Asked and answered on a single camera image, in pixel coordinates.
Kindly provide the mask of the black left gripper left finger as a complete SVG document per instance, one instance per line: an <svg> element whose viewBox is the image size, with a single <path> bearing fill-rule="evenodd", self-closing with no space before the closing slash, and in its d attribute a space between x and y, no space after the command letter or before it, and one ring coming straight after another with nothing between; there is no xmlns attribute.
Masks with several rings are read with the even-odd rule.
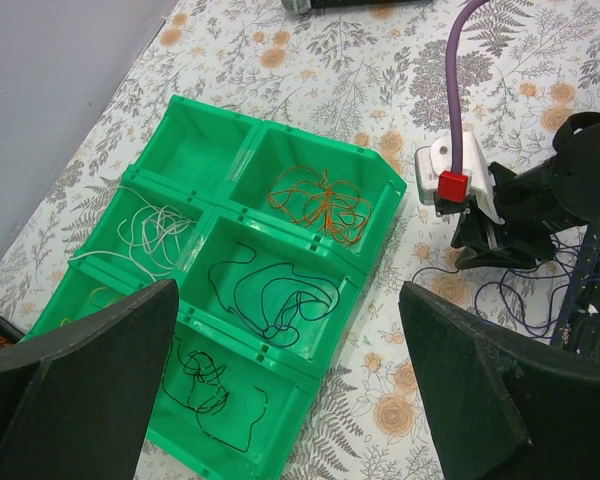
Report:
<svg viewBox="0 0 600 480"><path fill-rule="evenodd" d="M161 280L0 349L0 479L133 478L178 306Z"/></svg>

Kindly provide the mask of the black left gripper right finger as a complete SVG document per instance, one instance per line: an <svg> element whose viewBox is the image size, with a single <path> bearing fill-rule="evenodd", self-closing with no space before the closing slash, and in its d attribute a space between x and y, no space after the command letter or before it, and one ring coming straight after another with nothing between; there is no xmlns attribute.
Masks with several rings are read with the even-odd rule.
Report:
<svg viewBox="0 0 600 480"><path fill-rule="evenodd" d="M600 479L600 352L569 352L413 283L399 313L447 479Z"/></svg>

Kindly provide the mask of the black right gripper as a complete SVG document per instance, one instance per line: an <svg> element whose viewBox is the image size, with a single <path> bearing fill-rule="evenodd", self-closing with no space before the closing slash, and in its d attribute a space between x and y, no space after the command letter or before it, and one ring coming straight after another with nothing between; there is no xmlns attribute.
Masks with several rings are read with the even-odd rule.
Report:
<svg viewBox="0 0 600 480"><path fill-rule="evenodd" d="M451 246L461 251L455 267L532 269L553 258L555 246L541 217L554 205L545 166L517 174L493 162L488 167L495 185L493 202L499 223L471 199L460 215Z"/></svg>

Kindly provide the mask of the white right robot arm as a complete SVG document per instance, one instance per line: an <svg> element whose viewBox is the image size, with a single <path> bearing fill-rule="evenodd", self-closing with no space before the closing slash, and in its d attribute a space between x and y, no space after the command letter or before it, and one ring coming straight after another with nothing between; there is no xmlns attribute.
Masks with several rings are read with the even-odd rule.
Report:
<svg viewBox="0 0 600 480"><path fill-rule="evenodd" d="M485 167L496 218L470 195L424 202L460 217L457 266L532 269L582 226L557 317L520 334L407 282L399 311L443 475L600 479L600 113L570 116L554 154L517 174Z"/></svg>

